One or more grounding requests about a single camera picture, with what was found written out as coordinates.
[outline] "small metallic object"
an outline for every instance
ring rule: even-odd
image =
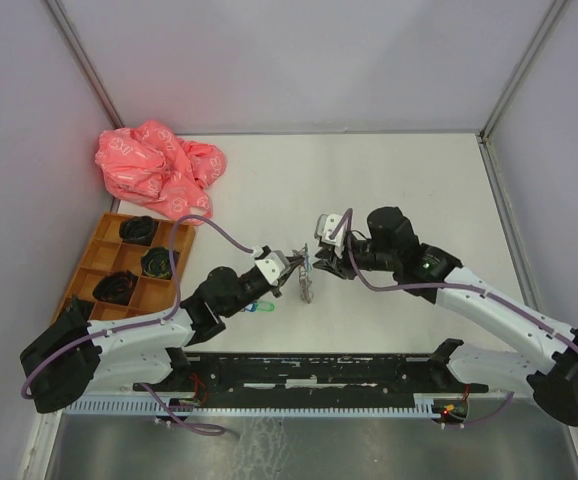
[[[311,303],[313,300],[313,290],[311,289],[311,279],[309,272],[311,271],[311,264],[309,263],[309,247],[305,243],[302,250],[294,250],[294,255],[302,255],[305,259],[304,263],[298,267],[298,282],[300,283],[300,300],[304,303]]]

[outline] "white table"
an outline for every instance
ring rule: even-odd
[[[476,137],[470,134],[231,135],[196,137],[227,155],[225,175],[208,191],[214,220],[245,245],[291,252],[309,242],[321,213],[353,207],[367,233],[375,208],[401,207],[421,241],[456,255],[479,276],[521,300]],[[154,217],[121,202],[120,213]],[[210,270],[243,273],[252,259],[208,226],[198,227],[182,279],[183,298]],[[368,274],[374,283],[393,282]],[[468,320],[404,292],[374,293],[358,280],[312,274],[314,302],[299,299],[298,280],[268,300],[273,313],[242,313],[226,332],[195,351],[431,352],[445,339],[510,349]]]

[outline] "table surface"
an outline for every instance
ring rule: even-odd
[[[321,213],[354,208],[354,228],[399,206],[420,240],[460,258],[480,277],[521,300],[476,137],[471,134],[220,135],[188,137],[216,144],[227,171],[208,194],[213,219],[241,243],[291,252],[317,244]],[[152,215],[121,202],[120,213]],[[252,258],[208,226],[198,227],[181,287],[183,298],[217,266],[238,273]],[[370,273],[375,284],[393,283]],[[273,313],[225,319],[227,330],[189,350],[230,352],[432,352],[447,338],[510,350],[469,320],[404,292],[374,293],[360,281],[314,271],[314,301],[300,301],[298,279],[283,288]]]

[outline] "pink cloth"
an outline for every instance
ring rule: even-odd
[[[188,213],[210,218],[211,200],[203,188],[226,168],[225,155],[216,146],[185,142],[155,120],[102,132],[96,163],[114,197],[173,220]]]

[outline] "green object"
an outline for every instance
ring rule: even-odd
[[[273,312],[276,306],[271,302],[265,302],[264,300],[259,300],[254,302],[256,304],[257,312]]]

